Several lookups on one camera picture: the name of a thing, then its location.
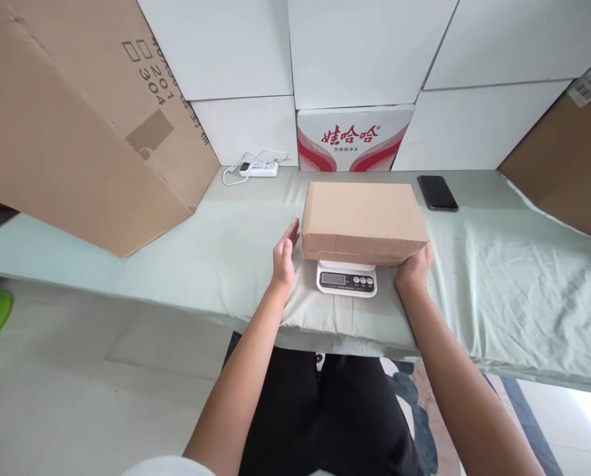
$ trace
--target cardboard box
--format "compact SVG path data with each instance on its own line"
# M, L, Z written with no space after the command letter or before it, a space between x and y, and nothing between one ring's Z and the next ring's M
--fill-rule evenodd
M0 203L127 256L218 169L135 0L0 0Z
M498 169L538 208L591 235L591 69Z
M397 266L429 240L409 184L309 185L305 259Z
M298 111L300 170L390 170L413 113L411 104Z

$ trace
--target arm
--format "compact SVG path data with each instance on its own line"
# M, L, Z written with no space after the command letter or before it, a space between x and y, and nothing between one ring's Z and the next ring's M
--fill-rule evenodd
M433 259L429 243L400 266L395 284L465 472L543 476L525 436L430 298L426 279Z
M282 311L296 277L291 253L300 234L296 218L274 248L274 274L243 337L218 377L184 457L218 476L237 475Z

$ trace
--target red printed logo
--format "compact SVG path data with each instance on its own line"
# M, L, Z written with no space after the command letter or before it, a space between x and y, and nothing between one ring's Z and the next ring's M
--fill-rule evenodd
M379 130L380 126L372 126L367 132L362 132L358 134L355 132L355 125L352 125L348 131L341 132L340 127L335 124L335 131L331 132L330 130L324 134L322 137L322 142L326 142L327 144L331 145L338 145L340 140L343 140L345 143L353 143L355 138L360 138L363 142L368 143L373 140L374 137L377 137L379 134L375 132L375 130ZM343 150L348 151L349 147L343 147Z

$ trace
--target smartphone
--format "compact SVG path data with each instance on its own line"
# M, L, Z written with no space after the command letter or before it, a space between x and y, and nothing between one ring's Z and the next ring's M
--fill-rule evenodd
M459 210L459 206L443 177L440 175L420 175L417 181L430 210L443 210L445 212L457 212Z

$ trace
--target small cardboard box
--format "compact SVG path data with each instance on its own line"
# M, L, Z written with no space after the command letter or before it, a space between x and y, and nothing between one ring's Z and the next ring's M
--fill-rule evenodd
M219 167L136 0L0 0L0 203L124 257Z
M397 266L429 240L409 184L309 185L305 259Z
M390 170L413 113L411 104L298 111L300 170Z

